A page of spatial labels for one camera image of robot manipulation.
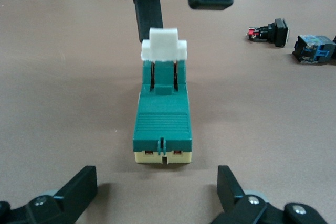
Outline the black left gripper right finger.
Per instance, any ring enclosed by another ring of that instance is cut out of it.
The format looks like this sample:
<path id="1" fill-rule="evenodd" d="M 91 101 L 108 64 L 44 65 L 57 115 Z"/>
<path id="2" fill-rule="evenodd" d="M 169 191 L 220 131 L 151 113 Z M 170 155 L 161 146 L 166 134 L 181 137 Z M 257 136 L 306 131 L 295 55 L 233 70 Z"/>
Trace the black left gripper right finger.
<path id="1" fill-rule="evenodd" d="M 311 206 L 293 202 L 280 210 L 257 194 L 244 192 L 227 165 L 218 166 L 217 194 L 224 211 L 212 223 L 326 223 Z"/>

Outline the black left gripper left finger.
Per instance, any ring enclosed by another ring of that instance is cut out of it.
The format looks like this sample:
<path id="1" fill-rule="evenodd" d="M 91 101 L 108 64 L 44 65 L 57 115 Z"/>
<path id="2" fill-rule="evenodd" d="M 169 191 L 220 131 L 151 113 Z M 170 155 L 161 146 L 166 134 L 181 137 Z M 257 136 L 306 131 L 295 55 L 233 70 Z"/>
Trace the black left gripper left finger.
<path id="1" fill-rule="evenodd" d="M 1 223 L 75 223 L 97 192 L 97 170 L 88 165 L 53 195 L 40 195 L 16 209 L 1 201 Z"/>

